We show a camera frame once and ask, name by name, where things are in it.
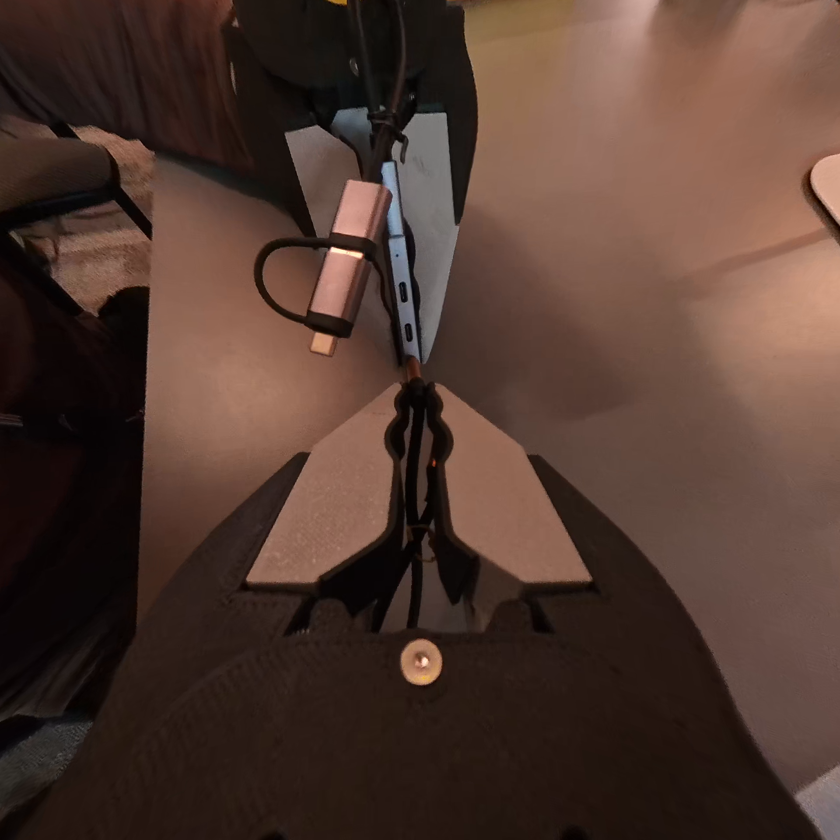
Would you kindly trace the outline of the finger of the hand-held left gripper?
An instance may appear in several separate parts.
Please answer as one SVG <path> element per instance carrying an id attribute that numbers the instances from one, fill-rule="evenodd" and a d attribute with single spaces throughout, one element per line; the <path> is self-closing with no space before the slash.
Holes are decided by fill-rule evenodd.
<path id="1" fill-rule="evenodd" d="M 371 154 L 365 108 L 339 110 L 329 128 L 287 132 L 287 144 L 312 220 L 333 220 L 348 180 L 360 180 Z"/>
<path id="2" fill-rule="evenodd" d="M 404 134 L 408 139 L 406 159 L 397 161 L 397 167 L 403 210 L 413 234 L 413 270 L 426 363 L 442 317 L 459 234 L 447 116 L 443 112 L 418 113 Z"/>

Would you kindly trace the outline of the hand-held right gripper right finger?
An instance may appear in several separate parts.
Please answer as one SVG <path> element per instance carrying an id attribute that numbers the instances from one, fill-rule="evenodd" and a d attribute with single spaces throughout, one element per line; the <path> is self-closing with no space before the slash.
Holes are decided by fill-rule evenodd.
<path id="1" fill-rule="evenodd" d="M 592 575 L 529 455 L 448 388 L 430 385 L 434 556 L 448 600 L 496 607 L 577 592 Z"/>

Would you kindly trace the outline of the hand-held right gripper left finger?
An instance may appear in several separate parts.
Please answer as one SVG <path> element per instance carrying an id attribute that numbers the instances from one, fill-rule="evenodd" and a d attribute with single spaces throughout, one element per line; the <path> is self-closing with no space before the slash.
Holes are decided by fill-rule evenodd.
<path id="1" fill-rule="evenodd" d="M 341 601 L 380 595 L 403 526 L 404 386 L 393 384 L 306 454 L 245 577 L 255 592 Z"/>

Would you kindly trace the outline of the grey usb hub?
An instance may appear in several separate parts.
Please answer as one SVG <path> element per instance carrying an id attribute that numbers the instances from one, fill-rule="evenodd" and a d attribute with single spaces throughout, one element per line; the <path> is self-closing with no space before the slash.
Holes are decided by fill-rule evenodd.
<path id="1" fill-rule="evenodd" d="M 393 333 L 397 357 L 403 364 L 422 366 L 423 342 L 419 322 L 419 290 L 414 278 L 413 235 L 403 210 L 403 196 L 397 163 L 390 159 L 381 166 L 382 184 L 391 194 L 383 239 L 386 257 Z"/>

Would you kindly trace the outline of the grey metal hub plug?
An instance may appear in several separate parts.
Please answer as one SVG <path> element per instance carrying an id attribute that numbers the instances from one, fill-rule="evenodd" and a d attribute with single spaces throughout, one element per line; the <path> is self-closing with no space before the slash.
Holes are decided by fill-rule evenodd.
<path id="1" fill-rule="evenodd" d="M 310 351 L 331 357 L 340 340 L 348 339 L 358 318 L 371 271 L 377 269 L 379 239 L 392 204 L 384 185 L 346 182 L 327 237 L 287 237 L 267 243 L 254 264 L 254 280 L 264 303 L 282 318 L 312 332 Z M 324 253 L 317 282 L 304 314 L 290 311 L 266 287 L 268 258 L 282 249 L 321 250 Z"/>

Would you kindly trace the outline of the black seat chair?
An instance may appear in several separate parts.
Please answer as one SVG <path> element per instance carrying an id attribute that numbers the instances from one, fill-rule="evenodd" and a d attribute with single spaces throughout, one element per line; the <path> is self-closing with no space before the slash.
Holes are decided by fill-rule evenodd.
<path id="1" fill-rule="evenodd" d="M 152 239 L 150 219 L 123 189 L 119 165 L 105 147 L 71 131 L 48 138 L 2 134 L 2 235 L 108 203 Z"/>

